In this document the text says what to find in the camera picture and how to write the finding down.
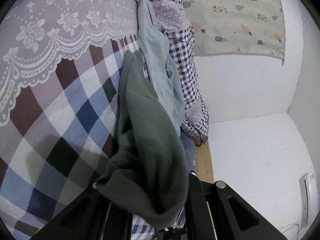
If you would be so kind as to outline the dark green shirt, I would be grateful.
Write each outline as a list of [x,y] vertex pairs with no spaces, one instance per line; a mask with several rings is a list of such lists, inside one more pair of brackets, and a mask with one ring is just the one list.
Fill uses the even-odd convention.
[[143,73],[140,51],[124,54],[118,92],[118,145],[97,190],[154,228],[174,224],[188,194],[183,146]]

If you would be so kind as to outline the light grey-blue shirt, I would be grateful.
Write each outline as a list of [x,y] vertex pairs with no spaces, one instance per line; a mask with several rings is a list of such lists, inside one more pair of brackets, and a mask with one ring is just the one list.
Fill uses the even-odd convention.
[[162,26],[153,24],[149,0],[136,2],[138,43],[146,62],[149,80],[176,132],[180,134],[184,120],[184,99],[180,75],[169,54],[169,39]]

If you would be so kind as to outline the blue denim pillow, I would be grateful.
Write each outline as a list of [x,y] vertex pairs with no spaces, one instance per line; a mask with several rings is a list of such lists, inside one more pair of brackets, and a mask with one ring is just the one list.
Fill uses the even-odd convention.
[[187,172],[197,175],[196,146],[194,141],[181,129],[180,140],[183,145]]

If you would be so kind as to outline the checkered bed sheet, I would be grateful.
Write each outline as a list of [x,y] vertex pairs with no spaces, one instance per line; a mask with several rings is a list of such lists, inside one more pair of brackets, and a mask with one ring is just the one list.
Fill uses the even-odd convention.
[[17,0],[1,23],[1,220],[30,239],[116,153],[135,0]]

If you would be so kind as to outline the pineapple print curtain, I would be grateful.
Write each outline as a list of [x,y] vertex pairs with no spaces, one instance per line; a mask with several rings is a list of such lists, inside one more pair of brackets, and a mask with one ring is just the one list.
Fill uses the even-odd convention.
[[183,0],[195,33],[195,55],[285,57],[281,0]]

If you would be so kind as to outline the checkered folded quilt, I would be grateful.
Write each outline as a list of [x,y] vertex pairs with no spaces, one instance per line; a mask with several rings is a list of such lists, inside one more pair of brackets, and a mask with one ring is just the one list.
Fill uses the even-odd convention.
[[183,0],[149,0],[153,24],[161,25],[169,39],[169,54],[180,74],[185,105],[183,131],[201,146],[208,140],[209,114],[202,100],[194,62],[194,28],[187,19]]

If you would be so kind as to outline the wooden bed frame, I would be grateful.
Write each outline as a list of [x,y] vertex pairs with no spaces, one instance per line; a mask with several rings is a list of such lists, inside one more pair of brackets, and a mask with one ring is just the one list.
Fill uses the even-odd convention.
[[214,172],[209,143],[196,147],[197,176],[201,181],[214,183]]

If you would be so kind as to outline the white wall air conditioner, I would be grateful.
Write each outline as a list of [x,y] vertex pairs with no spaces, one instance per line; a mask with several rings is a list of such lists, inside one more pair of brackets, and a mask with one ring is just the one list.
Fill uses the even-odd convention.
[[318,214],[318,189],[314,172],[304,174],[300,180],[302,198],[302,228],[312,224]]

